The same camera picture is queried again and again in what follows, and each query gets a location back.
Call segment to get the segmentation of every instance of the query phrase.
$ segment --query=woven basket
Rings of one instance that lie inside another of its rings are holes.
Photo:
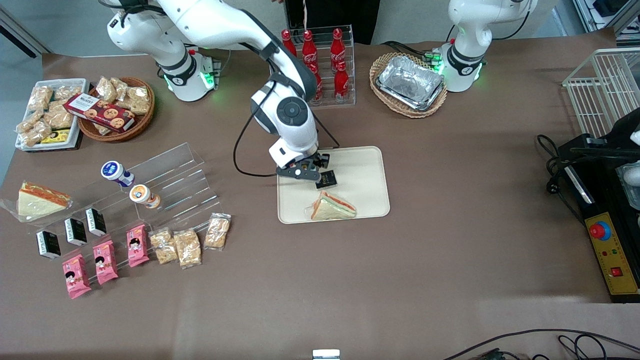
[[[391,61],[391,59],[396,57],[396,56],[407,56],[409,59],[413,60],[416,64],[418,64],[420,66],[423,66],[423,67],[427,67],[427,68],[429,67],[429,65],[427,65],[427,63],[425,63],[424,61],[416,58],[415,56],[408,55],[408,54],[388,53],[386,55],[380,56],[376,61],[374,61],[373,65],[371,65],[371,69],[369,70],[369,84],[371,85],[371,89],[373,90],[373,92],[391,110],[395,111],[398,114],[402,114],[402,115],[404,115],[406,117],[410,117],[412,119],[421,119],[421,118],[427,117],[427,116],[433,114],[434,112],[436,112],[436,110],[439,107],[441,107],[442,103],[444,102],[444,99],[447,98],[447,86],[446,85],[444,86],[444,88],[442,89],[442,91],[440,92],[438,97],[433,101],[433,104],[431,104],[429,109],[427,111],[423,111],[423,112],[415,111],[414,109],[411,109],[407,104],[401,102],[400,100],[396,99],[395,97],[392,97],[391,95],[387,94],[386,92],[381,91],[376,86],[376,78],[378,77],[378,75],[380,75],[380,73],[383,70],[385,70],[385,68],[389,64],[389,61]]]
[[[154,117],[154,108],[156,107],[156,97],[154,95],[153,89],[146,82],[136,79],[136,78],[120,78],[124,83],[131,87],[141,87],[144,86],[147,88],[147,93],[149,95],[149,99],[151,99],[151,104],[149,105],[149,111],[142,115],[142,117],[136,117],[136,123],[132,128],[125,131],[124,133],[116,133],[114,131],[108,133],[107,135],[100,135],[98,129],[93,126],[93,122],[90,122],[86,119],[78,118],[78,123],[80,125],[80,130],[90,138],[94,140],[98,140],[100,142],[124,142],[134,137],[140,135],[144,129],[147,128],[151,119]],[[97,97],[98,92],[95,88],[89,92],[89,95]]]

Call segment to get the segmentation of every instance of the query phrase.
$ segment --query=red bottle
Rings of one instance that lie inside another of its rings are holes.
[[[333,30],[333,42],[331,43],[331,71],[335,74],[338,64],[344,61],[344,44],[342,43],[342,30]]]
[[[311,30],[305,30],[303,37],[305,38],[305,43],[302,45],[302,60],[306,66],[314,64],[317,67],[318,49],[314,43],[314,35],[311,33]]]
[[[309,103],[311,105],[320,105],[322,103],[322,78],[320,78],[320,74],[318,74],[318,66],[315,64],[309,64],[308,66],[311,72],[316,75],[316,82],[318,84],[316,87],[316,97],[311,99]]]
[[[293,44],[293,41],[291,41],[291,32],[287,29],[282,30],[282,45],[284,45],[293,56],[298,56],[296,46]]]
[[[337,72],[333,79],[335,85],[335,100],[336,102],[346,102],[349,95],[349,76],[347,75],[347,63],[341,61],[336,65]]]

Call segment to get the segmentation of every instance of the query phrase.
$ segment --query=white tray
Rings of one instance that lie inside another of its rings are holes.
[[[56,80],[44,80],[38,81],[34,87],[38,86],[50,86],[54,90],[57,90],[61,86],[81,86],[82,92],[86,93],[89,91],[89,81],[87,79],[56,79]],[[32,111],[28,109],[24,112],[24,119],[27,118]],[[80,127],[78,125],[78,117],[74,116],[71,121],[71,128],[69,129],[69,137],[66,142],[59,143],[38,143],[32,147],[23,146],[18,139],[18,136],[15,137],[15,148],[22,151],[41,151],[41,150],[62,150],[62,149],[70,149],[76,146],[76,142],[78,140],[78,135],[80,133]]]
[[[356,208],[355,218],[383,217],[389,213],[389,194],[382,152],[375,146],[320,151],[330,154],[329,168],[338,185],[327,189]],[[311,181],[278,176],[278,219],[283,224],[311,221],[309,211],[320,190]]]

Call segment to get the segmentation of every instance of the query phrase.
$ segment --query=wrapped sandwich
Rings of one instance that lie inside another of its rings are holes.
[[[70,206],[69,195],[25,181],[18,193],[18,216],[29,222]]]
[[[356,216],[356,208],[350,203],[339,199],[328,192],[321,192],[318,199],[313,205],[314,212],[311,214],[311,220],[342,220],[354,218]]]

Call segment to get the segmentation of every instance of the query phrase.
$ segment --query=pink snack package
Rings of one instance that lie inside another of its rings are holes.
[[[93,258],[95,259],[95,274],[98,276],[98,283],[100,285],[118,277],[116,269],[118,263],[115,261],[113,241],[105,241],[100,245],[94,246]]]
[[[91,291],[82,255],[76,255],[62,263],[62,270],[67,278],[67,291],[70,298],[75,299],[87,291]]]
[[[149,261],[147,256],[147,231],[144,225],[136,226],[127,232],[129,247],[129,266],[138,266]]]

